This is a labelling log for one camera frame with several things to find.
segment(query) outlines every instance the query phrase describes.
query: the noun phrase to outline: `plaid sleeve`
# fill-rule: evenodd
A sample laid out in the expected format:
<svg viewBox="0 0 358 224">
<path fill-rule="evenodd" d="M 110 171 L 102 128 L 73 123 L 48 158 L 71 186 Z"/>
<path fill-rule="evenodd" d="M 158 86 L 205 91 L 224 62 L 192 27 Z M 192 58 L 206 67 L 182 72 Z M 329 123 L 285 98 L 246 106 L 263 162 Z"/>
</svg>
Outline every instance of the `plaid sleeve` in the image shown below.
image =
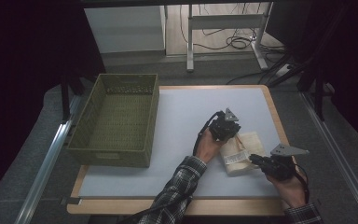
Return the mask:
<svg viewBox="0 0 358 224">
<path fill-rule="evenodd" d="M 185 157 L 182 163 L 176 168 L 171 180 L 168 181 L 162 192 L 153 201 L 151 207 L 161 206 L 173 200 L 177 200 L 184 195 L 192 195 L 205 170 L 206 164 L 199 158 L 193 156 Z M 192 197 L 189 196 L 179 203 L 147 214 L 143 216 L 138 223 L 180 223 L 191 199 Z"/>
<path fill-rule="evenodd" d="M 284 211 L 289 223 L 293 224 L 323 224 L 321 216 L 313 203 Z"/>
</svg>

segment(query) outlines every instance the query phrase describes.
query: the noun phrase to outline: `wooden frame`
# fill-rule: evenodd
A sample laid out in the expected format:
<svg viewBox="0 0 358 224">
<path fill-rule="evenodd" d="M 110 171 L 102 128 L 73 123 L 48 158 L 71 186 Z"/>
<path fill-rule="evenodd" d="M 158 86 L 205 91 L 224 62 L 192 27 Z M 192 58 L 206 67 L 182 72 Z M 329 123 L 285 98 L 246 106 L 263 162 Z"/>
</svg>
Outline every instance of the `wooden frame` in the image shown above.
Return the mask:
<svg viewBox="0 0 358 224">
<path fill-rule="evenodd" d="M 264 93 L 269 111 L 283 144 L 289 145 L 278 112 L 272 101 L 269 89 L 264 85 L 234 86 L 160 86 L 161 90 L 181 89 L 237 89 L 259 88 Z M 78 173 L 71 198 L 78 199 L 78 193 L 88 170 L 83 165 Z M 68 204 L 71 214 L 89 215 L 131 215 L 150 207 L 151 199 L 80 199 L 78 204 Z M 187 216 L 283 216 L 285 204 L 281 198 L 248 198 L 248 199 L 194 199 L 186 209 Z"/>
</svg>

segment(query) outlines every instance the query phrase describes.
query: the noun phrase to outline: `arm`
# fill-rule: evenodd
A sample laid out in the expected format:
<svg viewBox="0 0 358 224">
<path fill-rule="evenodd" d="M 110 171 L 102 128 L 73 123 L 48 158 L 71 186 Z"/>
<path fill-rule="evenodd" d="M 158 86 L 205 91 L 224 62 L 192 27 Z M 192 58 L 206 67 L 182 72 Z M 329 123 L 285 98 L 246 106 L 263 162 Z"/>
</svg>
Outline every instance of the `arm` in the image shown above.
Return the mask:
<svg viewBox="0 0 358 224">
<path fill-rule="evenodd" d="M 155 212 L 143 216 L 138 223 L 180 223 L 190 204 L 192 194 L 197 188 L 199 179 L 206 170 L 206 163 L 217 155 L 225 142 L 216 142 L 207 129 L 201 139 L 196 156 L 185 157 L 176 168 L 172 178 L 162 192 L 153 201 L 151 208 L 162 206 L 172 201 L 178 201 L 164 206 Z"/>
<path fill-rule="evenodd" d="M 278 181 L 267 175 L 267 180 L 275 186 L 282 199 L 290 206 L 290 208 L 284 211 L 289 223 L 324 223 L 315 205 L 313 203 L 306 204 L 303 187 L 296 177 L 293 176 L 291 179 Z"/>
</svg>

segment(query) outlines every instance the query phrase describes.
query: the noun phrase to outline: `white wall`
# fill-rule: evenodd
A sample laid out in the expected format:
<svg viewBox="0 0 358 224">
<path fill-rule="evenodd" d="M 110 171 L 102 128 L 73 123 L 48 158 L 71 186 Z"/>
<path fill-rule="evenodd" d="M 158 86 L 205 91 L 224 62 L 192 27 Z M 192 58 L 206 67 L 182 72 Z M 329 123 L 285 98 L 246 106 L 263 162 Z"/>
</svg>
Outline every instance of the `white wall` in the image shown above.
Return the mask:
<svg viewBox="0 0 358 224">
<path fill-rule="evenodd" d="M 165 49 L 163 7 L 86 8 L 101 53 Z"/>
</svg>

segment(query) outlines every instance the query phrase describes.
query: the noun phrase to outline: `green plastic basket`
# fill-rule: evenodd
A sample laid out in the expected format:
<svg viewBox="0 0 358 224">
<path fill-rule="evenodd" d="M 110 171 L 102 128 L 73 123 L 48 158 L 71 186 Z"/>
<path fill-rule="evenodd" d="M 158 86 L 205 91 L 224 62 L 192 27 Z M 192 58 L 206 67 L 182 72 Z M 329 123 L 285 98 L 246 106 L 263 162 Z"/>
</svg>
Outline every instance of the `green plastic basket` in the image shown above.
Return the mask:
<svg viewBox="0 0 358 224">
<path fill-rule="evenodd" d="M 148 167 L 158 98 L 158 75 L 99 75 L 67 149 L 83 165 Z"/>
</svg>

